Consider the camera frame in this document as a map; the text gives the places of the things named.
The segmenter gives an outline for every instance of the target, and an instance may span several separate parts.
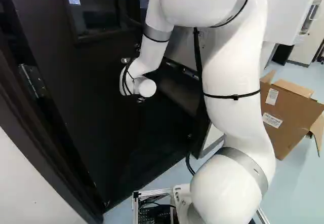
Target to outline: barcode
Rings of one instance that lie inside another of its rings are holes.
[[[272,88],[270,88],[267,99],[265,101],[265,103],[270,104],[270,105],[275,105],[277,98],[278,98],[279,92],[276,90],[273,90]]]
[[[268,114],[268,113],[264,113],[262,116],[263,122],[265,122],[268,125],[271,125],[272,127],[278,129],[280,127],[280,125],[282,124],[282,120],[277,119],[276,117]]]

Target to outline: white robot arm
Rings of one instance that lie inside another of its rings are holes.
[[[123,95],[152,96],[156,85],[143,74],[159,67],[174,25],[215,27],[202,58],[202,84],[208,115],[226,138],[190,183],[192,208],[207,224],[248,223],[275,173],[259,93],[266,19],[267,0],[150,0],[140,56],[120,76]]]

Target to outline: silver joint ring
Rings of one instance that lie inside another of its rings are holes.
[[[144,35],[155,42],[164,43],[169,41],[171,33],[172,31],[166,32],[166,31],[156,30],[151,26],[149,26],[148,24],[145,24],[144,26]]]
[[[262,168],[251,157],[232,147],[220,148],[216,154],[226,156],[243,166],[257,182],[262,196],[265,195],[269,188],[267,176],[263,172]]]

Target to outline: light blue floor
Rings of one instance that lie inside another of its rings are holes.
[[[272,69],[277,70],[274,81],[285,79],[313,89],[313,98],[324,103],[324,65],[312,63],[309,68],[304,68],[271,63],[264,74]],[[191,158],[193,169],[198,169],[215,151],[200,160]],[[191,178],[182,160],[142,190],[173,187],[189,183]],[[275,178],[261,207],[271,224],[324,223],[324,159],[318,158],[313,139],[303,139],[285,160],[277,160]],[[131,224],[131,198],[107,212],[104,223]]]

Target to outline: white wall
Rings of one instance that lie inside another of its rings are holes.
[[[86,224],[0,128],[0,223]]]

